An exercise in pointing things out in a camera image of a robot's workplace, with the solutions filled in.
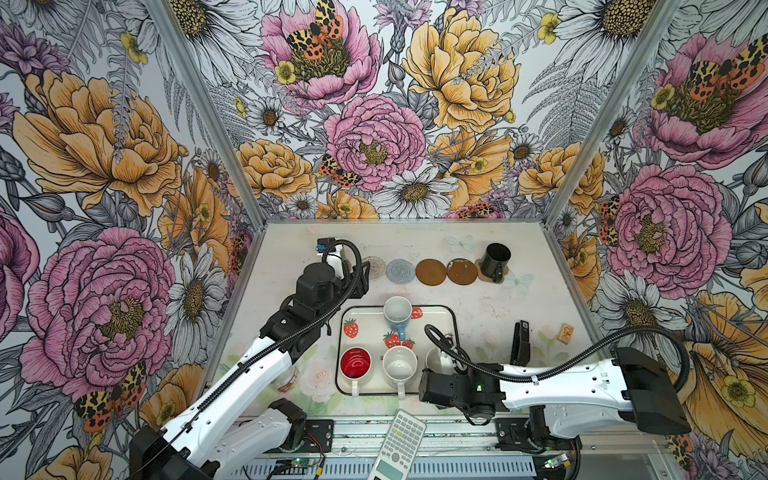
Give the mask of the purple white mug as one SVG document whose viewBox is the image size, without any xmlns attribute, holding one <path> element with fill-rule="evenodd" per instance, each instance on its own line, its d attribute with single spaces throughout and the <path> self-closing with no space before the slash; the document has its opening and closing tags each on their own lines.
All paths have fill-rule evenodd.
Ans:
<svg viewBox="0 0 768 480">
<path fill-rule="evenodd" d="M 427 353 L 425 366 L 438 374 L 452 375 L 456 372 L 455 360 L 439 347 L 434 347 Z"/>
</svg>

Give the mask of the white woven round coaster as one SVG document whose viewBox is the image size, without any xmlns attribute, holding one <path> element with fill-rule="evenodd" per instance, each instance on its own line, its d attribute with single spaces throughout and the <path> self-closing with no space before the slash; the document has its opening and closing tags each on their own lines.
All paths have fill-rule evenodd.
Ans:
<svg viewBox="0 0 768 480">
<path fill-rule="evenodd" d="M 364 259 L 370 266 L 369 279 L 378 280 L 386 274 L 387 263 L 378 256 L 368 256 Z"/>
</svg>

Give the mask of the red mug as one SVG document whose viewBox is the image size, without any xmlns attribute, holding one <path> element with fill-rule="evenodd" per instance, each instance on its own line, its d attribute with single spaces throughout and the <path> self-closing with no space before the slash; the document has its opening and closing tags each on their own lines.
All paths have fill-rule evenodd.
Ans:
<svg viewBox="0 0 768 480">
<path fill-rule="evenodd" d="M 349 382 L 353 397 L 360 395 L 360 389 L 366 383 L 371 368 L 372 358 L 365 348 L 352 347 L 341 355 L 340 372 Z"/>
</svg>

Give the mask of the blue white mug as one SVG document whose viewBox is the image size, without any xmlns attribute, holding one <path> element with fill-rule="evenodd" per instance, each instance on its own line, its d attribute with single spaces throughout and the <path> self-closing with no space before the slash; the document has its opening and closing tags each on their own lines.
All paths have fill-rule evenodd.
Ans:
<svg viewBox="0 0 768 480">
<path fill-rule="evenodd" d="M 401 341 L 406 340 L 406 328 L 412 318 L 411 302 L 402 296 L 389 298 L 383 306 L 383 315 Z"/>
</svg>

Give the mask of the blue grey fabric coaster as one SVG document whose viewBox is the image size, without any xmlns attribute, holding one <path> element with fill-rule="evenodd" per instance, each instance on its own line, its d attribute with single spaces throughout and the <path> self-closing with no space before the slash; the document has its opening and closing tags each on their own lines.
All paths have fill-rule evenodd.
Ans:
<svg viewBox="0 0 768 480">
<path fill-rule="evenodd" d="M 392 260 L 385 270 L 387 279 L 395 285 L 407 285 L 416 277 L 415 266 L 408 260 Z"/>
</svg>

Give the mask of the brown round wooden coaster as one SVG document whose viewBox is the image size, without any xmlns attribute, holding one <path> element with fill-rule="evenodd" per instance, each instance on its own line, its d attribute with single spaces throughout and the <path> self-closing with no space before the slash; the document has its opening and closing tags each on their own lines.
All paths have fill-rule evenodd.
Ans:
<svg viewBox="0 0 768 480">
<path fill-rule="evenodd" d="M 478 269 L 473 261 L 455 258 L 446 267 L 447 278 L 454 284 L 468 286 L 478 278 Z"/>
</svg>

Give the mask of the black mug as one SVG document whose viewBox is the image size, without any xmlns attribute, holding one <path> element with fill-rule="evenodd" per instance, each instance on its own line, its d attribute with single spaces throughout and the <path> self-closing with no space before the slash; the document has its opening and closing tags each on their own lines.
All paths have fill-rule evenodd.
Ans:
<svg viewBox="0 0 768 480">
<path fill-rule="evenodd" d="M 501 243 L 489 244 L 484 252 L 482 260 L 483 273 L 493 279 L 493 283 L 502 283 L 503 269 L 508 266 L 511 259 L 510 249 Z"/>
</svg>

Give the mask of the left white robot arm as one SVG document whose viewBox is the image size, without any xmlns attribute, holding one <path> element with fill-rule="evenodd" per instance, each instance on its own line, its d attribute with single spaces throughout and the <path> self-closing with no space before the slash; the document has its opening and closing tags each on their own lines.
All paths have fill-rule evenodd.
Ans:
<svg viewBox="0 0 768 480">
<path fill-rule="evenodd" d="M 162 427 L 142 428 L 130 443 L 132 479 L 220 479 L 259 453 L 295 450 L 306 439 L 306 413 L 289 400 L 239 424 L 245 409 L 287 373 L 349 299 L 369 288 L 369 262 L 336 271 L 312 263 L 251 347 L 210 390 Z"/>
</svg>

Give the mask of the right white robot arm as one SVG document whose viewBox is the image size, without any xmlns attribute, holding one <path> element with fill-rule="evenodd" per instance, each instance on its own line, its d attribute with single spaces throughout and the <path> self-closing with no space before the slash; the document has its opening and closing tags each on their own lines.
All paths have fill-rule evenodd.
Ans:
<svg viewBox="0 0 768 480">
<path fill-rule="evenodd" d="M 499 413 L 525 409 L 523 430 L 536 445 L 574 440 L 615 425 L 632 424 L 655 435 L 685 435 L 691 430 L 666 370 L 632 348 L 554 376 L 543 368 L 494 363 L 451 374 L 426 368 L 419 399 L 454 408 L 482 424 Z"/>
</svg>

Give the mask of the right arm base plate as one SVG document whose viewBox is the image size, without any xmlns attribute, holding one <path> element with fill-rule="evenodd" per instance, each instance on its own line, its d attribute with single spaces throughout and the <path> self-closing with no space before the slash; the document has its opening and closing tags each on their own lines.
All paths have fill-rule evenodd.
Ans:
<svg viewBox="0 0 768 480">
<path fill-rule="evenodd" d="M 579 437 L 562 439 L 555 437 L 543 418 L 497 418 L 494 420 L 497 444 L 502 451 L 526 454 L 543 454 L 551 451 L 580 450 Z"/>
</svg>

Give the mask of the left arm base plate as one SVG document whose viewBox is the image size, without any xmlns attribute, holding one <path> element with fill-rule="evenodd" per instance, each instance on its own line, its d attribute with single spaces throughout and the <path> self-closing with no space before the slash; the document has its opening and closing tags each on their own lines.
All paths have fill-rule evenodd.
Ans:
<svg viewBox="0 0 768 480">
<path fill-rule="evenodd" d="M 298 452 L 328 454 L 332 451 L 335 422 L 327 419 L 308 419 Z"/>
</svg>

